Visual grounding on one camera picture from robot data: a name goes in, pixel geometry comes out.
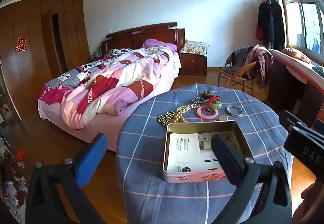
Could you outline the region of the right hand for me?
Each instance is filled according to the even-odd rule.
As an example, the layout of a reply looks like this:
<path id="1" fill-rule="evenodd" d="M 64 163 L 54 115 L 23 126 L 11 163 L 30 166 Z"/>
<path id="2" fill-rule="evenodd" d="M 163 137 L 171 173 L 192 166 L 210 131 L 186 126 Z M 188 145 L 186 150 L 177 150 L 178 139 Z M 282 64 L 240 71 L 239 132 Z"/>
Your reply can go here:
<path id="1" fill-rule="evenodd" d="M 310 186 L 308 186 L 308 188 L 304 189 L 303 192 L 301 193 L 301 198 L 303 199 L 303 201 L 294 212 L 292 218 L 292 224 L 299 223 L 300 220 L 305 216 L 307 212 L 307 208 L 309 207 L 309 200 L 315 184 L 316 184 L 315 182 L 312 183 Z"/>

